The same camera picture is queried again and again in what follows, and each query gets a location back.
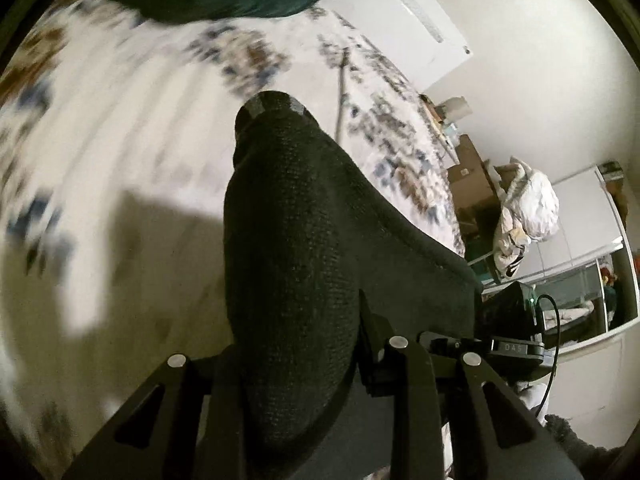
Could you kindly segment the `white nightstand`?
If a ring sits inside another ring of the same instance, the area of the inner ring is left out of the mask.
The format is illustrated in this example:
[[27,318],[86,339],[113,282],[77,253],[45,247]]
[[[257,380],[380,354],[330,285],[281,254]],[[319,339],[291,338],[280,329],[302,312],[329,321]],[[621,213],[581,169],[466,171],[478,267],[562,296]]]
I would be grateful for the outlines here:
[[434,137],[436,139],[436,148],[438,149],[438,157],[446,168],[451,168],[460,164],[460,160],[452,142],[451,136],[446,133],[444,120],[439,116],[436,106],[428,96],[420,94],[421,102],[426,110],[428,121],[431,124]]

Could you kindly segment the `black grey striped sweater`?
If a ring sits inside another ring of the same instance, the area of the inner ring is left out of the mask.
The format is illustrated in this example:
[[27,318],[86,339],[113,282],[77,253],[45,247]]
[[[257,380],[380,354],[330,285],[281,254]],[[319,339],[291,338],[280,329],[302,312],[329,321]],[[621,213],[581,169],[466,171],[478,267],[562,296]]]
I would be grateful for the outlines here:
[[256,94],[224,198],[234,343],[209,411],[211,479],[445,474],[424,330],[469,337],[480,284],[413,226],[308,110]]

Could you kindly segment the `beige table lamp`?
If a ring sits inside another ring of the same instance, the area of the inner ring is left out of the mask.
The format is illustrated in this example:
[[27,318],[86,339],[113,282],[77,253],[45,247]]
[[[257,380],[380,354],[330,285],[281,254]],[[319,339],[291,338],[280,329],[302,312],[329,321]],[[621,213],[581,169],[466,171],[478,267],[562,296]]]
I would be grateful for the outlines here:
[[473,113],[472,108],[463,96],[453,96],[439,104],[442,116],[448,122],[457,122]]

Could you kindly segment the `floral bed cover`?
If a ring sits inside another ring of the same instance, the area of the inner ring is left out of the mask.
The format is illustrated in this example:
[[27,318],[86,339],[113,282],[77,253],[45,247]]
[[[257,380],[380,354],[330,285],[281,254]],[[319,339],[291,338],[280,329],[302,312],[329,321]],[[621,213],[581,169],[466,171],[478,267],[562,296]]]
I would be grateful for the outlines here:
[[162,359],[232,341],[222,213],[234,118],[295,96],[417,228],[462,254],[419,92],[327,6],[168,26],[55,0],[1,78],[1,423],[61,478]]

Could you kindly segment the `white wardrobe with shelves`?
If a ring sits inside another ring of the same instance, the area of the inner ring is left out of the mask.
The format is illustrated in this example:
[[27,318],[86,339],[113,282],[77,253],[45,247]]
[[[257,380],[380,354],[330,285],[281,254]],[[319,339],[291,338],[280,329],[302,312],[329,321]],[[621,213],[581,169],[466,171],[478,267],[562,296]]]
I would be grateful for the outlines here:
[[620,334],[639,321],[639,283],[623,220],[601,171],[592,167],[552,183],[560,201],[558,232],[533,244],[514,278],[500,281],[491,234],[476,234],[466,261],[483,281],[487,296],[513,282],[532,286],[542,304],[549,346],[561,352],[585,348]]

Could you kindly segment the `white bed headboard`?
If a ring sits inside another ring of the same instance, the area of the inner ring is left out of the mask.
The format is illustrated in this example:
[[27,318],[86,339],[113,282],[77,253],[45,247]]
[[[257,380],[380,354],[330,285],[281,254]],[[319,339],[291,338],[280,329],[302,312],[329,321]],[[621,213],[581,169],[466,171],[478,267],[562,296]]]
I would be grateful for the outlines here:
[[320,0],[360,30],[420,90],[472,58],[437,0]]

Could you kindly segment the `brown cardboard box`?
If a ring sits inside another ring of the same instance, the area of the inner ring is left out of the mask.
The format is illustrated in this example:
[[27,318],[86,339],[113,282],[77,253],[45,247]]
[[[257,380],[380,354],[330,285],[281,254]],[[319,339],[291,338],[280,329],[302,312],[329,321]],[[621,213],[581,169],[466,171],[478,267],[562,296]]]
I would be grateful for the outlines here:
[[462,236],[491,234],[501,204],[483,159],[467,134],[460,136],[456,153],[459,163],[448,169],[448,180]]

